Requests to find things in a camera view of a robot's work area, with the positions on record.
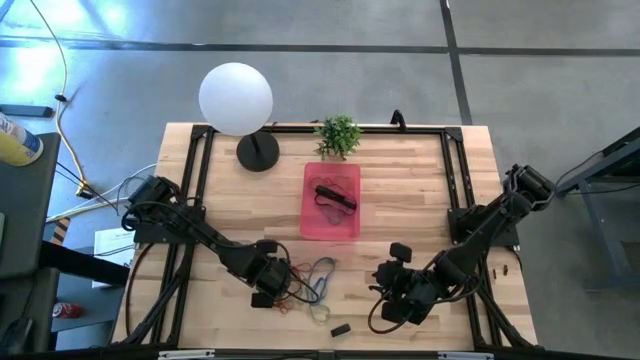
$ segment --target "gray floor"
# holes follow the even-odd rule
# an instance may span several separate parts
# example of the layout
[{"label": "gray floor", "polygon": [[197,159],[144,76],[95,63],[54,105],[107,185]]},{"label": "gray floor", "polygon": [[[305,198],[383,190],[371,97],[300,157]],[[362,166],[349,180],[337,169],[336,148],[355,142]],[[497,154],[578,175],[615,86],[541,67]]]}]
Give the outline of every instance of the gray floor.
[{"label": "gray floor", "polygon": [[[445,46],[436,0],[38,1],[63,38],[163,43]],[[640,48],[633,0],[450,0],[459,46]],[[0,37],[48,37],[27,1],[17,1]],[[92,184],[108,189],[155,162],[164,126],[203,120],[202,77],[228,61],[260,70],[274,92],[274,121],[346,112],[388,122],[460,124],[446,54],[162,52],[67,50],[63,126]],[[462,56],[473,123],[488,125],[501,170],[531,164],[555,179],[640,124],[640,58]],[[54,105],[62,78],[50,47],[0,48],[2,103]],[[17,119],[33,132],[50,119]],[[71,165],[65,150],[60,161]],[[80,201],[56,178],[50,214]],[[639,196],[630,192],[628,196]],[[112,210],[72,220],[66,244],[90,246],[118,226]],[[640,357],[640,291],[583,291],[604,275],[581,200],[569,197],[519,226],[527,292],[541,345]],[[81,345],[99,344],[88,339]],[[61,347],[79,345],[61,336]]]}]

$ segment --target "small green plant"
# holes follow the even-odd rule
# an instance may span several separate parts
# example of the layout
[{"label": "small green plant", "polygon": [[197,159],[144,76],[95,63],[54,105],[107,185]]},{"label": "small green plant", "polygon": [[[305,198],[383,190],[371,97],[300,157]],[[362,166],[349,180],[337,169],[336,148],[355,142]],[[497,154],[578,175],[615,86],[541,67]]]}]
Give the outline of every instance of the small green plant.
[{"label": "small green plant", "polygon": [[353,123],[353,118],[347,115],[335,115],[324,119],[324,126],[315,128],[314,134],[324,139],[318,143],[316,152],[322,160],[327,155],[339,155],[342,160],[347,160],[345,155],[356,152],[355,147],[360,145],[360,129]]}]

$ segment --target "pink plastic tray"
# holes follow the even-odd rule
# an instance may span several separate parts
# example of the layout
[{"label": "pink plastic tray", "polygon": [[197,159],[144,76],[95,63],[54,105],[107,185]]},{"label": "pink plastic tray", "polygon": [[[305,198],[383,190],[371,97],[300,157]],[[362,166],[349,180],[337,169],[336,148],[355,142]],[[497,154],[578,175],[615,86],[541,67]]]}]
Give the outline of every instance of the pink plastic tray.
[{"label": "pink plastic tray", "polygon": [[[317,185],[324,185],[355,200],[356,210],[342,208],[324,197],[317,201],[325,205],[318,205]],[[300,234],[310,240],[354,240],[360,237],[360,166],[333,163],[305,165]]]}]

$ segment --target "black lamp base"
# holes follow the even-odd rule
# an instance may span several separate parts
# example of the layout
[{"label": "black lamp base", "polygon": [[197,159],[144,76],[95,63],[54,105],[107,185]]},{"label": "black lamp base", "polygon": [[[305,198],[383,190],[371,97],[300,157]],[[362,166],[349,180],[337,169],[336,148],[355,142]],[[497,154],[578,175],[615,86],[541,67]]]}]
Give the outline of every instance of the black lamp base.
[{"label": "black lamp base", "polygon": [[238,161],[249,171],[271,169],[280,157],[280,146],[273,135],[258,131],[240,139],[236,148]]}]

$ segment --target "lamp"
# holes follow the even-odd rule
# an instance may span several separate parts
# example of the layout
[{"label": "lamp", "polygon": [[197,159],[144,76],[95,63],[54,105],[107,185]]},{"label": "lamp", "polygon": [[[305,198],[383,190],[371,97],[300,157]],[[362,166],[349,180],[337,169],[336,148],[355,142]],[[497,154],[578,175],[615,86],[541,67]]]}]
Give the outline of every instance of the lamp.
[{"label": "lamp", "polygon": [[211,70],[200,85],[200,110],[219,132],[243,136],[236,155],[250,171],[264,171],[280,157],[278,141],[258,131],[273,110],[273,95],[267,80],[249,65],[228,63]]}]

